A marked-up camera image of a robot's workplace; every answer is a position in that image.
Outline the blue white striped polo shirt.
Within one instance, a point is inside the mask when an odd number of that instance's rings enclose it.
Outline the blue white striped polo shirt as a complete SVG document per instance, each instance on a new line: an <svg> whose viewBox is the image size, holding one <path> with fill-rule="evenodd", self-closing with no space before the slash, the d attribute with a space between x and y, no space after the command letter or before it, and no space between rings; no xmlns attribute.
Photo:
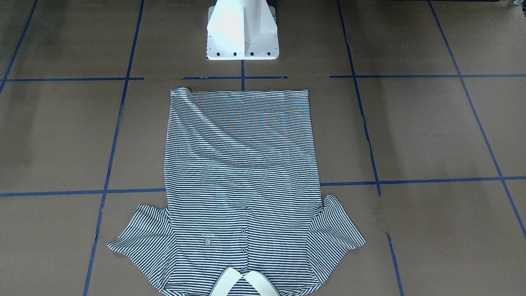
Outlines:
<svg viewBox="0 0 526 296"><path fill-rule="evenodd" d="M164 180L107 246L165 296L306 296L366 244L321 193L308 90L173 89Z"/></svg>

